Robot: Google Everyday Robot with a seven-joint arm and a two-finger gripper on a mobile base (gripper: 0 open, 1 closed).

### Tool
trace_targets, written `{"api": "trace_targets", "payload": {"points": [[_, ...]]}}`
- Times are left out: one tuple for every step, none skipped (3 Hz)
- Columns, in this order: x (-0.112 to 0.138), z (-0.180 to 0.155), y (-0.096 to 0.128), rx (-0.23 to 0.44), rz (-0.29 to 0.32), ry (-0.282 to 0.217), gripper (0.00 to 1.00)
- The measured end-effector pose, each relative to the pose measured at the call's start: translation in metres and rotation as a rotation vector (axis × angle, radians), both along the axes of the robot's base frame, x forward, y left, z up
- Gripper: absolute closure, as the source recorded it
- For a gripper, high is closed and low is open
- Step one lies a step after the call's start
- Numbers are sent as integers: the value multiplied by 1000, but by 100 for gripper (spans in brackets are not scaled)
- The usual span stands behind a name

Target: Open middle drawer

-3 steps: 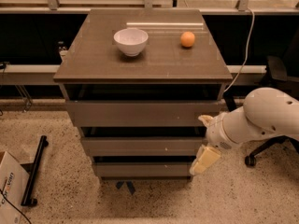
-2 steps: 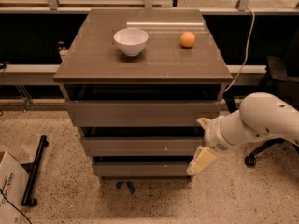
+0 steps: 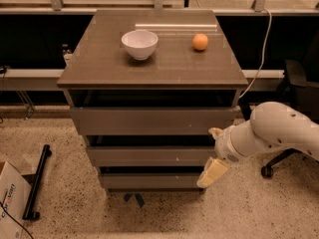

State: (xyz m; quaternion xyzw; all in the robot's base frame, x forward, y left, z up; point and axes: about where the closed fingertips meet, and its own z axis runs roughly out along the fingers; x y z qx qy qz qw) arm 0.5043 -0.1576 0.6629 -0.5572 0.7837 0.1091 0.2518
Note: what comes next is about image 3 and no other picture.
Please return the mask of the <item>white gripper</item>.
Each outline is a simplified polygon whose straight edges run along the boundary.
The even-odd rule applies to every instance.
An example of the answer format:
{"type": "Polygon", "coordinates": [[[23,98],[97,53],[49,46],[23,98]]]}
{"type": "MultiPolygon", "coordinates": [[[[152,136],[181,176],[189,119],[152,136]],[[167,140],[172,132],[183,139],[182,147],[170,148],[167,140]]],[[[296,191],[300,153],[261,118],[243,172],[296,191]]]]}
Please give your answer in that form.
{"type": "Polygon", "coordinates": [[[208,132],[215,140],[214,151],[218,158],[210,157],[206,162],[203,172],[200,174],[196,185],[207,188],[218,180],[229,168],[227,163],[239,163],[246,159],[234,147],[231,140],[231,132],[234,125],[221,129],[212,127],[208,132]]]}

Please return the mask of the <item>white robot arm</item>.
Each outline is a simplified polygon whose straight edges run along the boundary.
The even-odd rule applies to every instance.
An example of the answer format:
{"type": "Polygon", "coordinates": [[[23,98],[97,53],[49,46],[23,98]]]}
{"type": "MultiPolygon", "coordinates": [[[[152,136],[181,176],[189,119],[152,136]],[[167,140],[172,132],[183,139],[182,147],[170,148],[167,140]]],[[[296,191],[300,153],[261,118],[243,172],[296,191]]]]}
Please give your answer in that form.
{"type": "Polygon", "coordinates": [[[207,188],[231,164],[255,154],[295,149],[319,159],[319,125],[282,103],[262,103],[246,122],[225,129],[212,127],[208,132],[215,140],[216,157],[207,160],[196,183],[199,188],[207,188]]]}

